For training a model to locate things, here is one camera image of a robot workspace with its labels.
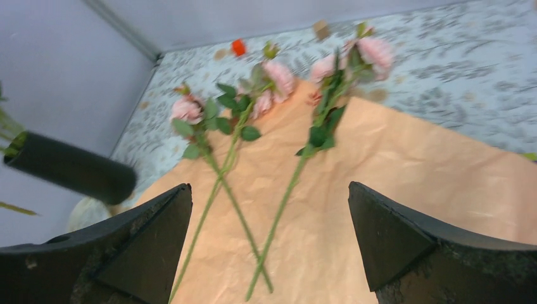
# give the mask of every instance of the gray wall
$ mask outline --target gray wall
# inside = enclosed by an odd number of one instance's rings
[[[99,0],[160,49],[173,50],[465,0]]]
[[[152,66],[81,0],[0,3],[0,80],[28,129],[109,156]],[[0,201],[41,215],[0,209],[0,246],[64,233],[79,199],[0,167]]]

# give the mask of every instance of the kraft paper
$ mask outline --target kraft paper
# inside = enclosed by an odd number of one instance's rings
[[[298,162],[294,154],[307,140],[312,107],[306,100],[313,91],[312,84],[301,82],[291,100],[257,120],[263,136],[241,144],[237,164],[227,176],[260,249]],[[230,139],[219,132],[210,134],[220,163]],[[145,202],[183,182],[192,185],[194,209],[182,260],[215,178],[203,160],[182,160],[139,200]],[[377,303],[367,287],[349,212],[351,181],[461,228],[537,244],[535,164],[379,104],[350,98],[336,132],[336,147],[308,162],[279,224],[266,263],[274,293],[269,294],[260,276],[249,303]],[[255,265],[243,228],[221,189],[172,303],[244,303]]]

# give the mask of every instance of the black tube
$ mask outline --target black tube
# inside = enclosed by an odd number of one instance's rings
[[[32,132],[17,156],[4,156],[4,163],[108,205],[125,201],[136,186],[133,168]]]

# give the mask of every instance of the artificial rose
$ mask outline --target artificial rose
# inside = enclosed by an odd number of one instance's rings
[[[274,60],[263,61],[262,67],[267,76],[274,82],[274,102],[283,103],[294,92],[296,79],[290,69]]]
[[[312,71],[310,75],[310,81],[320,84],[325,77],[334,75],[334,64],[336,55],[328,55],[325,58],[317,60],[312,65]],[[339,68],[344,69],[347,66],[346,58],[341,57],[339,61]]]
[[[257,119],[266,114],[272,107],[272,92],[266,90],[259,96],[252,109],[251,118]]]
[[[382,39],[364,37],[356,42],[362,59],[373,65],[377,80],[385,80],[390,73],[393,64],[393,52],[391,46]]]
[[[172,106],[172,116],[170,117],[170,121],[177,118],[191,125],[196,125],[203,119],[204,105],[205,103],[196,96],[182,96]]]

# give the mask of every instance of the flower bouquet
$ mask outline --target flower bouquet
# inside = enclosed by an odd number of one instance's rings
[[[172,116],[170,119],[175,131],[189,141],[183,158],[195,160],[198,157],[202,157],[216,173],[217,179],[201,214],[192,244],[189,247],[172,290],[170,301],[174,298],[183,280],[199,234],[208,212],[215,201],[220,185],[224,187],[225,192],[231,200],[254,256],[257,259],[260,258],[258,246],[255,243],[239,203],[225,179],[225,175],[231,170],[237,158],[239,140],[242,139],[243,141],[251,142],[256,141],[262,136],[256,127],[248,123],[268,113],[274,103],[285,102],[294,91],[296,84],[295,77],[285,65],[273,60],[276,54],[277,46],[273,46],[268,42],[265,47],[266,60],[254,65],[249,79],[239,79],[238,87],[217,84],[217,87],[222,91],[222,94],[217,97],[217,101],[227,109],[230,117],[218,116],[218,107],[214,100],[209,98],[203,101],[201,98],[192,94],[187,84],[183,84],[175,90],[182,97],[172,106]],[[231,145],[222,166],[217,163],[212,155],[212,147],[206,136],[206,133],[211,130],[219,130],[221,133],[231,136]],[[274,287],[264,267],[262,267],[261,272],[263,273],[269,292],[272,292]]]
[[[284,213],[285,205],[291,197],[293,188],[299,183],[300,174],[307,161],[319,151],[328,150],[336,145],[334,132],[345,110],[345,105],[339,105],[338,101],[349,88],[356,84],[382,80],[389,74],[392,61],[391,49],[385,42],[371,38],[372,33],[372,28],[360,24],[357,28],[357,38],[347,43],[342,52],[336,50],[334,54],[313,65],[312,82],[317,84],[318,90],[306,101],[314,106],[309,140],[304,148],[296,153],[300,159],[276,213],[262,252],[258,250],[244,212],[241,210],[241,205],[237,201],[226,176],[233,174],[232,169],[240,151],[238,148],[240,142],[256,141],[262,137],[262,133],[255,127],[255,120],[268,113],[274,104],[282,103],[290,97],[296,87],[295,77],[286,66],[273,59],[278,49],[277,46],[268,42],[264,48],[267,59],[252,68],[250,78],[238,79],[236,86],[217,84],[222,94],[215,99],[209,98],[205,101],[193,95],[186,84],[176,89],[176,92],[182,94],[182,97],[172,106],[171,121],[177,133],[189,141],[183,158],[204,159],[216,173],[217,178],[199,218],[192,244],[183,259],[183,265],[179,270],[170,301],[174,298],[183,281],[199,234],[209,209],[215,201],[220,185],[224,187],[226,195],[239,217],[251,252],[257,262],[257,269],[248,290],[247,299],[250,298],[259,275],[263,276],[269,292],[272,292],[273,286],[267,273],[265,260],[274,239],[278,221]],[[215,101],[226,110],[222,116],[217,115]],[[222,163],[218,163],[212,155],[213,148],[206,136],[208,132],[213,130],[219,130],[221,133],[231,136],[231,145]]]

